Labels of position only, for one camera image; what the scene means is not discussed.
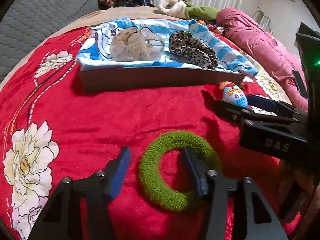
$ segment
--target green cloth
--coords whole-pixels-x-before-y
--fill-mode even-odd
[[[185,131],[160,135],[149,145],[140,160],[139,177],[145,192],[162,207],[173,211],[185,210],[191,205],[197,205],[199,201],[194,198],[193,192],[183,193],[171,189],[161,178],[159,162],[168,151],[187,146],[197,149],[199,158],[205,160],[210,169],[221,171],[220,160],[209,143],[200,136]]]
[[[185,9],[186,19],[192,19],[194,17],[200,17],[206,20],[215,20],[219,9],[211,6],[193,6],[188,0],[179,0],[183,1],[187,7]]]

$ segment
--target small orange ball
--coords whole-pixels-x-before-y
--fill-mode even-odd
[[[200,23],[200,24],[202,24],[202,25],[204,25],[204,26],[207,25],[207,24],[205,23],[205,21],[203,21],[203,20],[198,20],[198,23]]]

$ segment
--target toy egg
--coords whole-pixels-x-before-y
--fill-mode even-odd
[[[219,99],[238,106],[248,107],[248,101],[243,91],[234,83],[224,81],[216,86],[216,95]]]
[[[204,26],[207,25],[207,24],[205,23],[205,21],[203,21],[203,20],[198,20],[198,23],[200,23],[200,24],[202,24],[202,25],[204,25]]]

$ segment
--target beige blanket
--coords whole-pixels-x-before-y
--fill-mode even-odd
[[[67,26],[65,26],[61,30],[52,34],[47,39],[55,37],[55,36],[59,36],[63,33],[66,33],[68,31],[71,31],[71,30],[74,30],[74,29],[77,29],[80,27],[98,25],[100,23],[107,22],[109,20],[121,18],[121,17],[126,17],[129,19],[138,19],[138,18],[157,19],[157,18],[161,18],[161,19],[181,20],[181,19],[178,19],[175,17],[163,15],[156,8],[153,8],[153,7],[130,7],[130,8],[129,7],[117,7],[117,8],[110,8],[108,10],[103,10],[103,11],[96,11],[91,14],[87,14],[85,16],[82,16],[81,18],[75,20],[74,22],[68,24]],[[44,40],[39,46],[44,44],[47,41],[47,39]],[[12,77],[12,75],[29,60],[29,58],[33,54],[34,50],[31,51],[27,56],[25,56],[13,68],[13,70],[4,78],[4,80],[0,84],[0,91],[3,88],[3,86],[6,84],[6,82],[10,79],[10,77]],[[279,99],[290,104],[291,102],[290,102],[289,98],[287,97],[287,95],[285,94],[285,92],[282,90],[281,86],[279,84],[277,84],[274,80],[273,80],[273,83],[278,87],[279,92],[281,94],[281,97]]]

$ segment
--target leopard print fabric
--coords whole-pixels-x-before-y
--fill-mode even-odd
[[[169,37],[169,51],[184,57],[189,64],[202,68],[213,69],[219,64],[219,59],[213,49],[189,32],[175,32]]]

